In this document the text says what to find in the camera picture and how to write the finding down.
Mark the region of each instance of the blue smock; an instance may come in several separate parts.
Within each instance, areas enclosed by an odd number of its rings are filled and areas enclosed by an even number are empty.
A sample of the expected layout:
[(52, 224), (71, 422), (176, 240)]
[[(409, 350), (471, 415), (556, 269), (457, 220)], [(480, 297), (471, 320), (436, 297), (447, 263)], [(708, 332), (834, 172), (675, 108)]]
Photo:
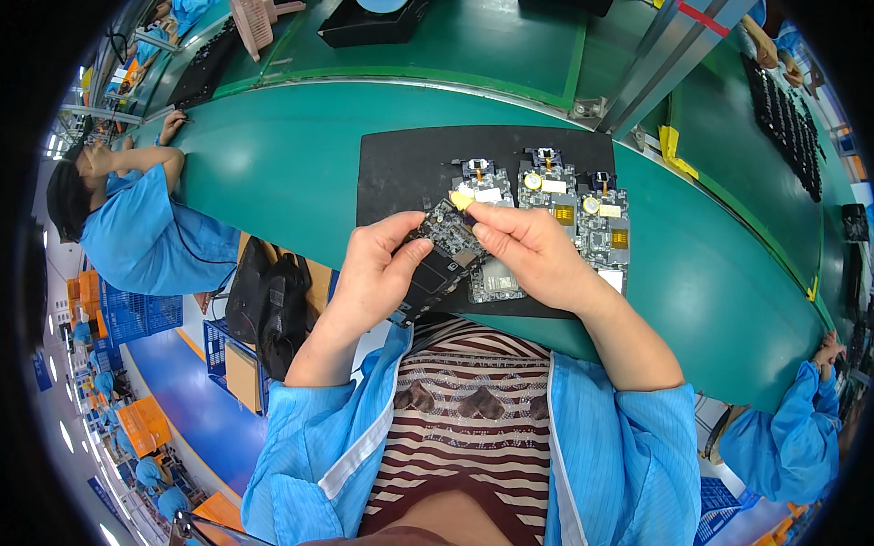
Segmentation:
[(136, 449), (134, 449), (134, 445), (130, 442), (127, 433), (120, 427), (115, 429), (115, 443), (134, 459), (140, 459), (139, 455), (136, 454)]
[(118, 402), (110, 405), (109, 409), (104, 411), (103, 414), (101, 415), (101, 421), (104, 423), (109, 421), (110, 423), (112, 423), (115, 426), (121, 426), (121, 421), (119, 421), (119, 419), (118, 419), (118, 414), (115, 413), (115, 411), (118, 410), (120, 407), (121, 407), (121, 404)]
[(173, 521), (173, 517), (178, 510), (187, 512), (191, 506), (188, 502), (188, 497), (185, 496), (185, 493), (183, 493), (182, 489), (178, 486), (173, 486), (164, 491), (163, 494), (158, 497), (157, 505), (158, 514), (167, 518), (168, 522)]
[[(153, 38), (160, 38), (161, 40), (167, 41), (170, 39), (170, 34), (167, 33), (164, 29), (152, 29), (146, 34), (151, 35)], [(137, 40), (136, 42), (136, 53), (134, 53), (134, 59), (139, 66), (145, 64), (149, 58), (155, 53), (161, 51), (161, 48), (157, 45), (147, 44), (142, 40)]]
[(161, 164), (116, 187), (123, 189), (88, 215), (80, 240), (106, 282), (159, 296), (209, 292), (227, 283), (237, 263), (238, 229), (170, 199)]
[(136, 478), (146, 487), (158, 487), (162, 482), (161, 468), (155, 462), (154, 457), (146, 457), (136, 463), (134, 470)]
[(76, 322), (76, 326), (73, 326), (73, 332), (71, 332), (71, 334), (75, 340), (79, 340), (83, 343), (91, 342), (91, 328), (88, 326), (87, 322)]
[(97, 351), (93, 350), (88, 354), (88, 368), (94, 373), (100, 373), (101, 365), (97, 360)]
[(106, 397), (107, 402), (112, 402), (112, 387), (115, 383), (115, 376), (111, 371), (104, 371), (97, 374), (94, 378), (94, 388)]
[(107, 197), (111, 197), (121, 190), (129, 190), (137, 180), (142, 178), (142, 172), (136, 169), (128, 171), (125, 176), (118, 176), (114, 172), (107, 175)]
[(747, 410), (719, 441), (719, 456), (744, 484), (772, 502), (810, 504), (837, 477), (838, 399), (805, 362), (777, 413)]
[(170, 14), (179, 23), (176, 34), (182, 36), (204, 16), (207, 10), (221, 0), (173, 0)]
[[(767, 17), (766, 0), (756, 2), (746, 15), (750, 16), (758, 26), (765, 26), (765, 19)], [(780, 25), (780, 29), (777, 31), (777, 38), (773, 41), (773, 44), (777, 47), (777, 51), (785, 49), (790, 55), (795, 55), (795, 47), (800, 41), (801, 33), (798, 32), (795, 23), (786, 19)]]
[[(280, 546), (357, 536), (414, 328), (392, 326), (362, 362), (357, 389), (273, 383), (264, 449), (240, 506), (247, 533)], [(553, 352), (546, 388), (544, 546), (692, 544), (701, 474), (691, 385), (617, 392), (603, 367)]]

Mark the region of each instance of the electronic component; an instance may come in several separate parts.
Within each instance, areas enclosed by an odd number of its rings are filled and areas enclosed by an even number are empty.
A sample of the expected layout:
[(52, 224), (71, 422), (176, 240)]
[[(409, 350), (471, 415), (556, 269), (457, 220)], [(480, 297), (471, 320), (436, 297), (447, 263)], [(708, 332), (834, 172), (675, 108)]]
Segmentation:
[(579, 198), (573, 165), (563, 164), (558, 149), (526, 148), (525, 152), (531, 154), (531, 161), (519, 162), (519, 208), (547, 209), (574, 239)]
[(591, 186), (579, 194), (581, 206), (573, 243), (598, 275), (624, 295), (631, 259), (628, 194), (616, 187), (613, 173), (587, 172), (586, 176)]
[[(495, 162), (490, 159), (454, 159), (452, 164), (461, 165), (462, 176), (452, 179), (455, 191), (450, 195), (450, 200), (458, 208), (462, 208), (459, 203), (474, 199), (497, 206), (515, 206), (507, 169), (496, 169)], [(510, 269), (494, 256), (488, 256), (482, 262), (482, 267), (470, 272), (468, 301), (471, 303), (515, 300), (526, 295)]]
[[(810, 197), (822, 200), (822, 178), (817, 152), (825, 161), (807, 103), (795, 92), (785, 93), (759, 64), (744, 55), (746, 77), (753, 97), (753, 112), (762, 131), (783, 155)], [(802, 116), (796, 106), (804, 111)]]
[(416, 267), (406, 296), (389, 321), (401, 328), (410, 326), (479, 268), (487, 253), (471, 232), (466, 216), (447, 199), (441, 199), (425, 221), (406, 236), (404, 243), (427, 238), (434, 243), (434, 249)]
[(461, 165), (461, 176), (452, 179), (453, 190), (480, 203), (516, 206), (507, 169), (495, 169), (490, 159), (454, 159), (452, 164)]

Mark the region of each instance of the yellow tape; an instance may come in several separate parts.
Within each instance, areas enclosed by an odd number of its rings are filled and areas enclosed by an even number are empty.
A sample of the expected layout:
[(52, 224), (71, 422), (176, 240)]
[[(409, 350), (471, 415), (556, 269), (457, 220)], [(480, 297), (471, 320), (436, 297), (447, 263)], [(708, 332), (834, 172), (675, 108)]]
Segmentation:
[(676, 156), (676, 144), (680, 140), (680, 133), (669, 125), (661, 125), (658, 128), (658, 140), (662, 145), (662, 159), (670, 167), (686, 173), (692, 178), (698, 179), (698, 171), (687, 162)]

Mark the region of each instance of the white sticker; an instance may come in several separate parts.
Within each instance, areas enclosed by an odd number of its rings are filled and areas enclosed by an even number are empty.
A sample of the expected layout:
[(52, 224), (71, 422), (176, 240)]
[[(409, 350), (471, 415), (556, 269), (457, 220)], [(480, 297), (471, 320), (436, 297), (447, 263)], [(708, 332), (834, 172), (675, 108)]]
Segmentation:
[(615, 204), (601, 204), (598, 213), (607, 218), (622, 218), (622, 208)]
[(494, 203), (502, 199), (500, 188), (489, 188), (487, 190), (477, 191), (476, 200), (480, 203)]
[(599, 269), (598, 275), (607, 281), (607, 284), (622, 294), (622, 271), (616, 269)]
[(550, 180), (549, 178), (544, 178), (543, 185), (540, 186), (540, 191), (567, 193), (567, 185), (562, 180)]

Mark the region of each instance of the circuit board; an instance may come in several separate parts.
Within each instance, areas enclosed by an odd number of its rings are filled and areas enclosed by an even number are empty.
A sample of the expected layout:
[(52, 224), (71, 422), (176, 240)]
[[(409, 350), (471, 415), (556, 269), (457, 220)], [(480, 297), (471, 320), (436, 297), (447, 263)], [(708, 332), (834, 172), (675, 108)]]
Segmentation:
[(547, 209), (568, 237), (577, 237), (579, 197), (573, 165), (564, 165), (561, 150), (526, 148), (531, 162), (519, 162), (519, 208)]
[(586, 174), (588, 180), (577, 184), (580, 207), (573, 243), (598, 275), (625, 295), (631, 258), (628, 193), (616, 187), (613, 173)]
[[(452, 164), (461, 165), (462, 174), (452, 179), (453, 190), (481, 203), (516, 206), (507, 169), (496, 169), (495, 162), (490, 159), (454, 159)], [(526, 295), (513, 272), (494, 256), (487, 257), (482, 267), (470, 272), (468, 301), (471, 303), (517, 300)]]
[(495, 169), (495, 162), (490, 159), (454, 159), (452, 164), (461, 165), (462, 174), (452, 179), (453, 190), (481, 203), (516, 206), (507, 169)]
[(458, 283), (479, 268), (488, 255), (471, 231), (473, 218), (441, 199), (425, 216), (422, 224), (412, 230), (404, 243), (427, 238), (434, 249), (421, 261), (404, 300), (388, 320), (401, 328), (416, 322), (441, 297), (452, 293)]

